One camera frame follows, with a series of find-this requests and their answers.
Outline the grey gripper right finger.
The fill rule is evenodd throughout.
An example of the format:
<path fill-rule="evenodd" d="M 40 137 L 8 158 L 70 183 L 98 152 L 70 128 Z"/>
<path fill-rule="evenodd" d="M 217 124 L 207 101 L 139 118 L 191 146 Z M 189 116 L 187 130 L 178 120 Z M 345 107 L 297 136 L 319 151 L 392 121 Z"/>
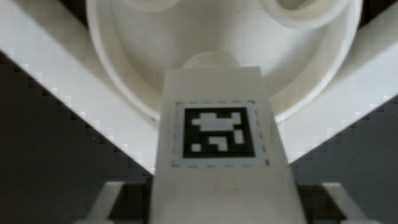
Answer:
<path fill-rule="evenodd" d="M 345 220 L 340 222 L 340 224 L 381 224 L 379 221 L 368 218 L 344 185 L 340 183 L 329 182 L 322 184 L 322 187 L 345 215 Z"/>

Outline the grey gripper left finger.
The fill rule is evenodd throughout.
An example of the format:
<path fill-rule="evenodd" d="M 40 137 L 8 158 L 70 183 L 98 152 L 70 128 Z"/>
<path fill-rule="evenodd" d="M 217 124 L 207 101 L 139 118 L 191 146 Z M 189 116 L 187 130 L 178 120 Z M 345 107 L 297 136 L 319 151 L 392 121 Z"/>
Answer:
<path fill-rule="evenodd" d="M 113 209 L 118 202 L 125 183 L 107 182 L 98 194 L 98 198 L 90 210 L 86 218 L 74 222 L 74 224 L 116 224 L 111 219 Z"/>

